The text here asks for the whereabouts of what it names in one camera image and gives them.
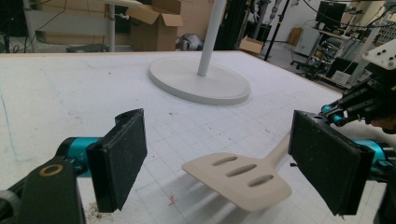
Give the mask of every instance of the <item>white table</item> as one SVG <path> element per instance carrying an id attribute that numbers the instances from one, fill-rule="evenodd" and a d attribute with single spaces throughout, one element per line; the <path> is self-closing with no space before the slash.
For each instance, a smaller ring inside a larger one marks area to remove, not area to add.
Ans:
<path id="1" fill-rule="evenodd" d="M 359 213 L 334 217 L 287 156 L 279 173 L 293 193 L 266 211 L 245 212 L 181 170 L 181 164 L 216 151 L 265 156 L 290 129 L 294 109 L 318 112 L 340 97 L 306 79 L 242 52 L 214 52 L 250 82 L 240 105 L 188 102 L 158 89 L 151 62 L 169 56 L 200 58 L 199 52 L 29 54 L 0 56 L 0 189 L 7 189 L 53 157 L 69 136 L 103 136 L 114 117 L 145 109 L 148 156 L 121 212 L 100 223 L 372 223 L 384 184 L 368 182 Z M 354 123 L 351 137 L 393 136 Z M 79 179 L 89 223 L 95 202 L 90 179 Z"/>

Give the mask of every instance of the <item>black foam pad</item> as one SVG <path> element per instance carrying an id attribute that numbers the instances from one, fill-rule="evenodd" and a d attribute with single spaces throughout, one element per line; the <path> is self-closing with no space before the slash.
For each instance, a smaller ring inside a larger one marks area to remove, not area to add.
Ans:
<path id="1" fill-rule="evenodd" d="M 334 215 L 356 215 L 374 152 L 317 114 L 294 111 L 289 154 Z"/>
<path id="2" fill-rule="evenodd" d="M 147 154 L 143 109 L 118 115 L 116 126 L 87 148 L 99 212 L 121 210 Z"/>

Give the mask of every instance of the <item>spatula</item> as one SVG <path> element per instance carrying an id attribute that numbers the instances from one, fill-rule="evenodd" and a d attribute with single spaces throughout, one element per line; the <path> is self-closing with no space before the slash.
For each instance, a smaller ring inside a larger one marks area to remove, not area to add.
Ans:
<path id="1" fill-rule="evenodd" d="M 220 152 L 186 162 L 182 168 L 238 207 L 260 211 L 291 195 L 289 184 L 276 172 L 289 140 L 288 133 L 263 159 Z"/>

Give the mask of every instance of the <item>spatula slot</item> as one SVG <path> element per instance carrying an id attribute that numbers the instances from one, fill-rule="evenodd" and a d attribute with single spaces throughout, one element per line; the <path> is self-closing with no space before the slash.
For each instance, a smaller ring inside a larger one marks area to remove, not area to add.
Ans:
<path id="1" fill-rule="evenodd" d="M 236 175 L 241 175 L 244 174 L 254 168 L 256 168 L 257 165 L 256 164 L 250 164 L 250 165 L 246 165 L 246 166 L 242 166 L 239 168 L 236 168 L 234 170 L 232 170 L 230 173 L 227 174 L 228 177 L 232 177 L 232 176 L 236 176 Z"/>
<path id="2" fill-rule="evenodd" d="M 250 181 L 247 185 L 251 188 L 257 187 L 259 185 L 265 184 L 266 182 L 272 180 L 273 178 L 274 178 L 273 175 L 263 175 L 260 176 L 259 178 Z"/>
<path id="3" fill-rule="evenodd" d="M 212 163 L 213 166 L 220 166 L 223 165 L 229 161 L 235 161 L 236 159 L 238 159 L 237 157 L 227 157 L 227 158 L 223 158 L 221 160 L 215 161 Z"/>

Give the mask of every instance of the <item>round white base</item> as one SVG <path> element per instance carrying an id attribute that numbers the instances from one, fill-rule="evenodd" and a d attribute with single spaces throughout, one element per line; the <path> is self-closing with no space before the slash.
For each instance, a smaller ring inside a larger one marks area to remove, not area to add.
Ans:
<path id="1" fill-rule="evenodd" d="M 250 84 L 239 74 L 210 63 L 205 77 L 197 75 L 199 60 L 162 58 L 153 62 L 149 77 L 177 97 L 206 105 L 236 105 L 250 95 Z"/>

